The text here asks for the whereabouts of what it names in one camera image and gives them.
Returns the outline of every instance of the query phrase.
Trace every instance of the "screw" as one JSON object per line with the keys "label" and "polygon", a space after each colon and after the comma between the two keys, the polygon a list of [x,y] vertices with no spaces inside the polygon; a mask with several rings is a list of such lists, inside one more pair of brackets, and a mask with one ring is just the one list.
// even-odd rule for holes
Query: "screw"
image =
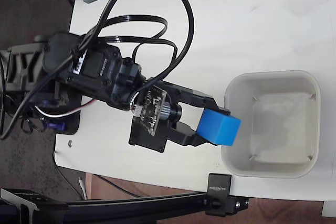
{"label": "screw", "polygon": [[125,65],[129,65],[132,62],[131,58],[127,57],[124,59]]}

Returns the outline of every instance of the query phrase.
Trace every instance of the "white cable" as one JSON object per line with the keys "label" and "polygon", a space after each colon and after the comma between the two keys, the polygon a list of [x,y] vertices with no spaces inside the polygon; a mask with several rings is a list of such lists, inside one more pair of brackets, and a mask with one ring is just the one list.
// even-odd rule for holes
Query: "white cable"
{"label": "white cable", "polygon": [[138,94],[139,94],[139,92],[135,93],[135,95],[132,97],[131,102],[130,102],[130,110],[132,109],[133,102],[134,102],[134,100],[135,100],[135,98],[137,97]]}
{"label": "white cable", "polygon": [[76,109],[74,109],[74,110],[72,110],[72,111],[70,111],[70,112],[68,112],[68,113],[64,113],[64,114],[60,114],[60,115],[51,115],[51,114],[48,114],[48,113],[42,111],[38,106],[35,106],[35,108],[36,108],[37,111],[40,112],[42,115],[45,115],[45,116],[47,116],[47,117],[49,117],[49,118],[63,118],[64,116],[72,115],[72,114],[74,114],[74,113],[80,111],[81,109],[83,109],[83,108],[85,108],[85,107],[87,107],[87,106],[93,104],[93,102],[95,102],[95,100],[92,100],[92,101],[88,102],[87,104],[84,104],[84,105],[82,105],[81,107],[78,107],[78,108],[76,108]]}

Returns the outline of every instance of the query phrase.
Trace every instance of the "dark carpet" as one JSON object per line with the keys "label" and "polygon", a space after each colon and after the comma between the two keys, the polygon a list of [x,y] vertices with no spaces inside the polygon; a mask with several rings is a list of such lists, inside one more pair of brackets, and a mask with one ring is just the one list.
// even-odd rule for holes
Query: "dark carpet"
{"label": "dark carpet", "polygon": [[[29,44],[36,35],[68,31],[71,13],[66,0],[0,0],[0,49]],[[78,199],[53,165],[54,140],[52,131],[27,135],[17,124],[10,137],[0,141],[0,188],[30,189],[64,201]],[[84,173],[61,171],[80,190],[78,176]]]}

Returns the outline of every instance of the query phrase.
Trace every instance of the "blue connector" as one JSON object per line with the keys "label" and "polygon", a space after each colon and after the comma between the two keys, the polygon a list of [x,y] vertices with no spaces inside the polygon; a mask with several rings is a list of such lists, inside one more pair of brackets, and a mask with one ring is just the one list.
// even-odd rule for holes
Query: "blue connector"
{"label": "blue connector", "polygon": [[66,131],[67,130],[67,124],[66,123],[48,123],[47,124],[48,129],[55,129],[58,131]]}

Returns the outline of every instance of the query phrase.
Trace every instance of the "circuit board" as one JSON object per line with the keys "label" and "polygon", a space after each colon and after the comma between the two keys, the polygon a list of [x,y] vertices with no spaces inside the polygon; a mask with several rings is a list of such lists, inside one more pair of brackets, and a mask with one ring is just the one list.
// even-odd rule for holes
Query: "circuit board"
{"label": "circuit board", "polygon": [[142,125],[152,136],[155,135],[166,95],[166,91],[156,86],[152,86],[148,89],[145,95],[142,105],[143,108],[140,114],[140,125]]}

